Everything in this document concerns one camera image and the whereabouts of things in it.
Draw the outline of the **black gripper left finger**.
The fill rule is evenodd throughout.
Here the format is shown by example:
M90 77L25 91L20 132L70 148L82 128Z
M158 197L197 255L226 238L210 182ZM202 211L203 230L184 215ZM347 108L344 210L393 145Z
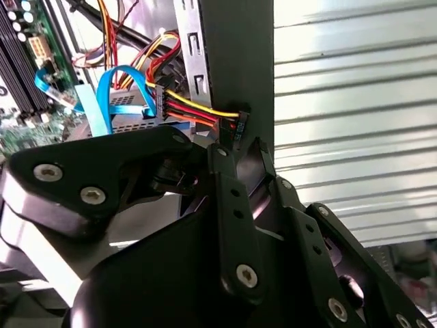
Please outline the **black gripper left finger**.
M179 222L192 215L216 224L225 292L255 303L262 286L257 229L230 150L202 147L172 126L27 149L1 177L1 235L23 252L69 305L104 260L160 232L136 232L123 249L110 243L127 226L122 213L166 193L182 196Z

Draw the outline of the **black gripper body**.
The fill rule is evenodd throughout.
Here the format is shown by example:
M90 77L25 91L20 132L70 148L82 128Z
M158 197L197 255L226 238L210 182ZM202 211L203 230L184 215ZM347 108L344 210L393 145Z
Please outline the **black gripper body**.
M259 305L225 292L216 224L200 215L172 223L101 262L83 282L72 327L328 327L279 214L255 220L267 287Z

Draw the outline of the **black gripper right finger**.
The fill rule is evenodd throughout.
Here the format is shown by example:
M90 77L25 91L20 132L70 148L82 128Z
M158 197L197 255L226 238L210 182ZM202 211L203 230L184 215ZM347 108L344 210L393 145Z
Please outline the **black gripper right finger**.
M327 206L305 206L256 138L238 161L256 227L278 238L283 286L303 327L430 327L431 323Z

